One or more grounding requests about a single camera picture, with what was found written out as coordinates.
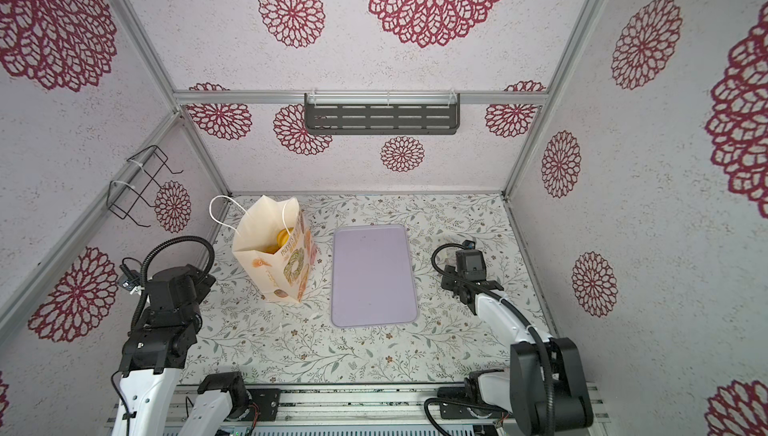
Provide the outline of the printed paper bag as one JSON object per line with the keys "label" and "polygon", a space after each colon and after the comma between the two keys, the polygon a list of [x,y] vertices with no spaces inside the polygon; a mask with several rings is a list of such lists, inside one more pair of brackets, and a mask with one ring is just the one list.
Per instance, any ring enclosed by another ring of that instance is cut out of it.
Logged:
{"label": "printed paper bag", "polygon": [[299,304],[305,295],[317,246],[300,203],[295,198],[276,201],[263,195],[249,208],[230,196],[219,200],[240,211],[240,218],[229,224],[213,216],[221,227],[234,232],[231,252],[251,282],[268,302]]}

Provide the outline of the small yellow croissant piece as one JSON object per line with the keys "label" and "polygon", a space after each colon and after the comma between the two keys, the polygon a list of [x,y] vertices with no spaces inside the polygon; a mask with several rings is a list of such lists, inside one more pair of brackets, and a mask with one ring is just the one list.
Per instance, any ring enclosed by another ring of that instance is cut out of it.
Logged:
{"label": "small yellow croissant piece", "polygon": [[282,229],[277,234],[274,243],[263,249],[263,252],[267,254],[276,254],[290,241],[292,233],[292,228]]}

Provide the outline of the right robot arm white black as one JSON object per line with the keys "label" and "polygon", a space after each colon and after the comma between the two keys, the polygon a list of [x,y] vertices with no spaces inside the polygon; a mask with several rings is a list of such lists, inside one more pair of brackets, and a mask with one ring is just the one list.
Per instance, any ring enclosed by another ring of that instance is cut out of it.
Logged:
{"label": "right robot arm white black", "polygon": [[509,349],[501,369],[481,370],[465,379],[465,395],[443,393],[424,402],[429,406],[463,407],[482,415],[507,416],[524,435],[554,435],[587,429],[595,413],[578,347],[569,338],[538,329],[511,301],[503,286],[488,278],[484,254],[473,241],[437,247],[430,262],[450,292],[484,321]]}

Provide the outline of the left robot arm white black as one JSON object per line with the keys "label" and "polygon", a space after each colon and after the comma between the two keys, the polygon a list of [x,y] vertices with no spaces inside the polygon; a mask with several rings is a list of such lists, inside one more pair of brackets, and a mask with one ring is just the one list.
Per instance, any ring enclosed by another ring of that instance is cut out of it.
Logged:
{"label": "left robot arm white black", "polygon": [[[200,303],[216,279],[191,265],[163,270],[146,283],[148,306],[122,349],[112,377],[119,398],[113,435],[161,435],[189,349],[202,328]],[[216,373],[197,388],[181,435],[214,435],[252,408],[239,372]]]}

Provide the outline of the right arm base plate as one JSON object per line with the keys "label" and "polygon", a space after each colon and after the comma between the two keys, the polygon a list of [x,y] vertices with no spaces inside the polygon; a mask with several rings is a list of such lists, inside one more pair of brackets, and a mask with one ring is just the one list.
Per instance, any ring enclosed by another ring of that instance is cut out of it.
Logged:
{"label": "right arm base plate", "polygon": [[507,416],[506,410],[499,406],[486,403],[481,399],[478,378],[486,373],[496,373],[496,370],[481,370],[471,372],[459,386],[442,386],[437,390],[442,419],[501,419]]}

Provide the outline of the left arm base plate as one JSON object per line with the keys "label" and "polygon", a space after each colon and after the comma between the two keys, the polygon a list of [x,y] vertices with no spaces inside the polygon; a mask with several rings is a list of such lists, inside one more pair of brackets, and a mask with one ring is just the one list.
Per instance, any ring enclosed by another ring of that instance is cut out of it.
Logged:
{"label": "left arm base plate", "polygon": [[247,389],[247,397],[232,391],[206,391],[200,394],[187,421],[193,423],[252,423],[271,422],[277,417],[280,389]]}

